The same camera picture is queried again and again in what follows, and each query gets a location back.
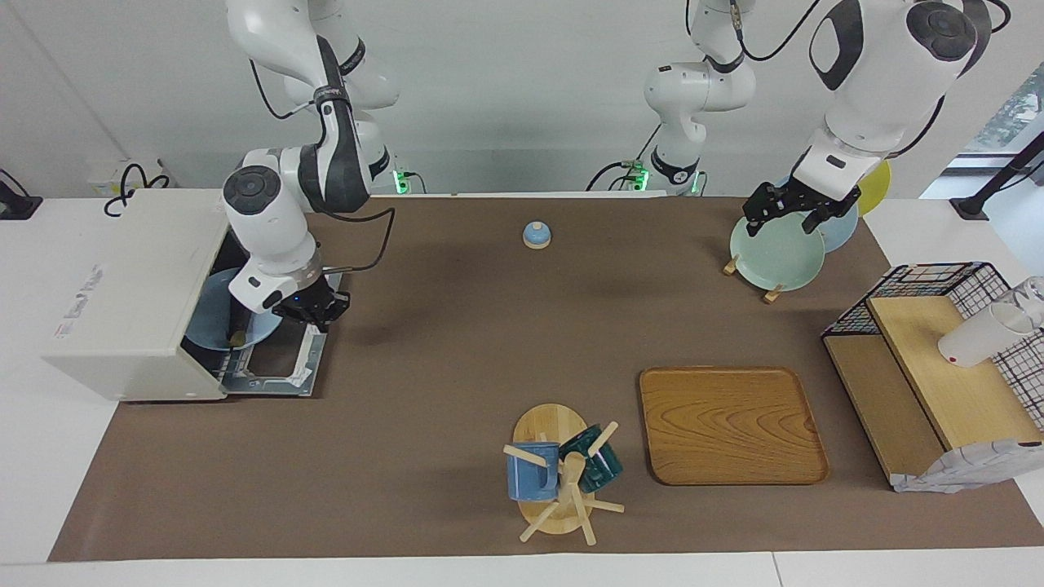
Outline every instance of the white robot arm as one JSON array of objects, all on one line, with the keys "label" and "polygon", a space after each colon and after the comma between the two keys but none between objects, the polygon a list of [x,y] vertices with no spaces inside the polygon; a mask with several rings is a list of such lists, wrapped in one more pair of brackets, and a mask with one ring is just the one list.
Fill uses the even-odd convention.
[{"label": "white robot arm", "polygon": [[809,233],[846,214],[860,195],[856,184],[941,104],[990,42],[983,0],[962,0],[963,9],[939,0],[891,1],[894,14],[878,30],[867,28],[859,0],[841,0],[820,23],[809,55],[834,102],[789,181],[761,184],[743,205],[751,236],[791,212],[810,212]]},{"label": "white robot arm", "polygon": [[[299,103],[314,101],[323,131],[311,145],[251,151],[226,181],[226,212],[250,254],[229,289],[252,311],[272,309],[325,332],[348,309],[349,296],[333,291],[323,276],[304,211],[355,212],[369,199],[374,175],[342,76],[358,75],[350,86],[373,108],[394,103],[398,90],[366,65],[354,31],[334,25],[345,20],[339,0],[227,0],[227,7],[233,39],[262,67],[293,79],[288,89]],[[314,21],[333,42],[316,32]],[[334,43],[354,43],[343,63]],[[309,96],[300,95],[302,87]],[[380,140],[374,128],[369,135]]]},{"label": "white robot arm", "polygon": [[[756,0],[737,3],[742,14],[749,14]],[[645,80],[645,101],[662,124],[642,161],[649,171],[648,189],[689,191],[707,140],[707,127],[696,116],[736,110],[754,97],[754,70],[743,58],[731,8],[730,0],[701,0],[690,25],[692,43],[705,60],[665,65]]]}]

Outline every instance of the power outlet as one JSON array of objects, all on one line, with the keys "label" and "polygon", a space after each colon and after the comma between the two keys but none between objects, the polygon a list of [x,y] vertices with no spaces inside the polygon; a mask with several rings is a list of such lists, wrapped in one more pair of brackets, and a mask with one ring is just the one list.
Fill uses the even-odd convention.
[{"label": "power outlet", "polygon": [[[90,173],[87,183],[99,197],[116,197],[120,194],[120,179],[127,165],[138,163],[145,169],[145,177],[148,180],[157,175],[170,175],[167,173],[159,161],[126,159],[123,161],[89,161]],[[130,171],[127,175],[127,190],[141,189],[145,184],[141,181],[141,173]]]}]

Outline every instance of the yellow plate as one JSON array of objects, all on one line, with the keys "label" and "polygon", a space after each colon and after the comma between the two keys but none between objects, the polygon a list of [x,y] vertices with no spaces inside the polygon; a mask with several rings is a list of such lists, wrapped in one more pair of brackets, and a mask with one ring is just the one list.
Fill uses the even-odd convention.
[{"label": "yellow plate", "polygon": [[892,185],[892,165],[887,161],[882,161],[877,169],[870,172],[859,182],[859,189],[862,195],[859,196],[859,215],[865,216],[871,210],[888,194],[888,186]]}]

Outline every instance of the mint green plate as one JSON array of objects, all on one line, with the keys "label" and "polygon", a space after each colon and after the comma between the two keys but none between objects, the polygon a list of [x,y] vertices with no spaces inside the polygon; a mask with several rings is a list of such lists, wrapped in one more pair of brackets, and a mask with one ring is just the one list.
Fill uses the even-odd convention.
[{"label": "mint green plate", "polygon": [[733,257],[739,255],[736,268],[743,279],[768,291],[779,285],[782,291],[791,291],[811,283],[823,268],[827,248],[820,231],[805,234],[804,219],[801,214],[776,218],[751,238],[746,218],[740,218],[729,248]]}]

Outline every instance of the light blue plate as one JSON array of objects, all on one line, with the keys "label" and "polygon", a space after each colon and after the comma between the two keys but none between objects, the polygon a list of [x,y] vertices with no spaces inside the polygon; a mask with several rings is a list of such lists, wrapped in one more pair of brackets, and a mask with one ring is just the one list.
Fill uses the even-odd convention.
[{"label": "light blue plate", "polygon": [[811,283],[823,268],[826,248],[823,235],[805,234],[801,222],[800,214],[788,214],[765,222],[758,236],[751,237],[746,218],[740,218],[729,248],[739,256],[736,268],[743,279],[768,291],[779,285],[790,291]]},{"label": "light blue plate", "polygon": [[852,238],[857,226],[859,226],[859,207],[853,206],[840,218],[830,218],[821,224],[816,230],[823,235],[823,243],[827,246],[827,253],[833,253]]},{"label": "light blue plate", "polygon": [[[237,273],[238,268],[226,269],[208,277],[204,282],[196,309],[185,331],[192,344],[212,351],[229,350],[229,304],[232,301],[229,283]],[[283,319],[272,314],[270,310],[263,314],[253,314],[246,328],[246,345],[237,347],[237,350],[264,341],[282,322]]]}]

